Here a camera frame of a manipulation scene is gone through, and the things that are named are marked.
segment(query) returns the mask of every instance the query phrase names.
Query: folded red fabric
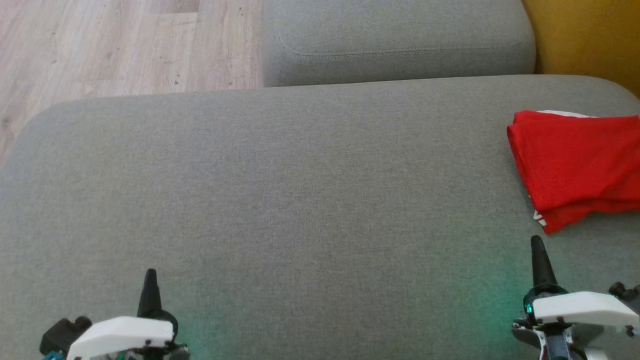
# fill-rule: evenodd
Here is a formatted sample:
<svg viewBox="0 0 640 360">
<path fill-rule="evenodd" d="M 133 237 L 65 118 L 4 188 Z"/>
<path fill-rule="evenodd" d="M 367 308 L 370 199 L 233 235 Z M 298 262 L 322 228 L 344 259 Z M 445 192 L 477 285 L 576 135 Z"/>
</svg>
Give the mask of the folded red fabric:
<svg viewBox="0 0 640 360">
<path fill-rule="evenodd" d="M 640 209 L 640 118 L 520 111 L 507 136 L 547 234 L 593 211 Z"/>
</svg>

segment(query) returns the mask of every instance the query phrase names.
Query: light wood plank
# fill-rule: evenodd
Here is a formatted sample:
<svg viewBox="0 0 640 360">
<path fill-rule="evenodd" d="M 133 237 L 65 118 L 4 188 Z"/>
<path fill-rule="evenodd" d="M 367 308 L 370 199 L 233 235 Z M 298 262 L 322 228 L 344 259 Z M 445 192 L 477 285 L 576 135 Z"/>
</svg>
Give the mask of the light wood plank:
<svg viewBox="0 0 640 360">
<path fill-rule="evenodd" d="M 0 1 L 0 164 L 45 108 L 262 86 L 262 0 Z"/>
</svg>

